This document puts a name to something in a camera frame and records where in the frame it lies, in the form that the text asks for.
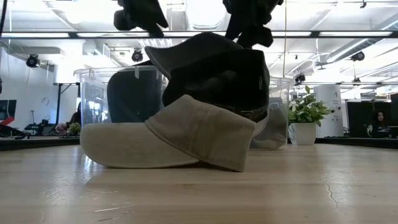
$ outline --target green leaves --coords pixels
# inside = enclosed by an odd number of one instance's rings
[[[317,124],[319,127],[321,126],[321,122],[320,121],[315,121],[315,124]]]
[[[310,94],[310,87],[305,86],[305,91],[306,91],[308,94]]]
[[[81,131],[81,127],[80,127],[79,123],[72,123],[71,125],[69,125],[69,133],[72,136],[79,135],[80,131]]]
[[[331,113],[324,102],[319,101],[315,98],[315,94],[310,93],[310,88],[305,87],[307,95],[300,97],[296,100],[292,100],[289,104],[289,123],[316,123],[319,127],[321,126],[321,120],[323,115]]]

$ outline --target black bucket hat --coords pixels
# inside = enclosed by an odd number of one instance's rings
[[[270,77],[262,51],[210,32],[171,48],[145,50],[169,79],[164,106],[190,95],[255,122],[267,116]]]
[[[227,38],[212,32],[202,32],[181,44],[169,48],[145,47],[150,61],[168,79],[171,71],[212,55],[239,50],[242,47]]]

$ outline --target spotlight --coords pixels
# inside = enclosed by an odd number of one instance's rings
[[[296,82],[296,84],[301,84],[302,82],[305,81],[305,75],[304,73],[300,73],[298,74],[295,78],[294,81]]]
[[[358,52],[351,56],[351,60],[356,62],[357,60],[362,61],[365,59],[365,54],[363,52]]]
[[[143,58],[144,57],[142,56],[141,49],[134,50],[134,53],[132,54],[131,57],[133,62],[140,62],[142,61]]]
[[[353,83],[360,83],[361,80],[359,78],[354,78]]]
[[[37,54],[31,54],[26,60],[26,65],[29,68],[37,68],[40,66],[39,56]]]

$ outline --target wooden table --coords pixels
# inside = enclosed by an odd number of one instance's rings
[[[105,169],[73,146],[0,152],[1,224],[397,222],[393,149],[250,152],[244,173]]]

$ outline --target ceiling light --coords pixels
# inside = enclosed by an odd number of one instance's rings
[[[354,31],[354,32],[346,32],[346,31],[336,31],[336,32],[320,32],[320,37],[336,37],[336,36],[344,36],[344,37],[369,37],[369,36],[383,36],[387,37],[392,34],[391,31]]]
[[[67,38],[68,33],[21,33],[21,32],[5,32],[2,34],[2,38]]]
[[[96,37],[149,37],[147,32],[79,32],[77,36],[82,38],[96,38]]]
[[[296,36],[296,37],[308,37],[309,35],[311,35],[311,32],[295,32],[295,31],[273,31],[272,35],[274,37],[284,37],[286,34],[287,37],[291,37],[291,36]]]

